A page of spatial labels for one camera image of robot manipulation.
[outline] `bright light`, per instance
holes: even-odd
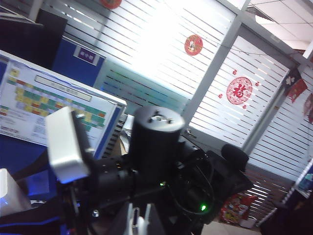
[[[206,205],[202,204],[201,205],[201,211],[205,211],[206,210]]]

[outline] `red hanging ornament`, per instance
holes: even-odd
[[[291,98],[292,103],[308,88],[305,81],[300,78],[290,89],[288,96]]]
[[[122,0],[100,0],[100,2],[108,9],[116,9],[120,6]]]
[[[312,124],[313,122],[313,109],[311,109],[311,111],[309,112],[309,123]]]
[[[237,77],[227,87],[227,99],[232,104],[245,103],[252,94],[252,83],[246,77]]]
[[[303,115],[308,114],[313,109],[313,94],[311,93],[303,105]]]
[[[203,48],[203,42],[199,35],[191,35],[186,39],[185,51],[188,55],[198,55]]]

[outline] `white object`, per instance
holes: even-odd
[[[0,217],[28,209],[31,209],[30,200],[7,169],[0,169]]]
[[[72,110],[64,107],[45,118],[49,163],[62,184],[87,177],[73,123]]]
[[[123,129],[131,131],[133,129],[133,123],[134,123],[134,116],[128,114],[126,118],[126,122],[123,125]]]
[[[240,220],[239,225],[241,227],[245,227],[245,228],[251,229],[251,228],[253,228],[255,222],[256,222],[256,218],[254,218],[252,216],[248,216],[247,220],[246,219]]]

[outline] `chart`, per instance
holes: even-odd
[[[46,145],[45,117],[69,106],[84,115],[81,122],[91,147],[103,144],[117,104],[93,95],[88,91],[92,88],[81,89],[75,81],[63,79],[9,62],[1,83],[0,133]]]

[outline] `red package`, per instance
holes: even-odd
[[[240,219],[247,219],[249,208],[257,196],[247,196],[237,193],[228,198],[221,208],[220,220],[226,223],[238,224]]]
[[[306,115],[313,109],[313,94],[311,93],[306,99],[303,106],[303,114]]]
[[[291,98],[292,103],[298,98],[301,93],[303,93],[307,89],[307,84],[303,79],[299,79],[290,89],[288,96]]]

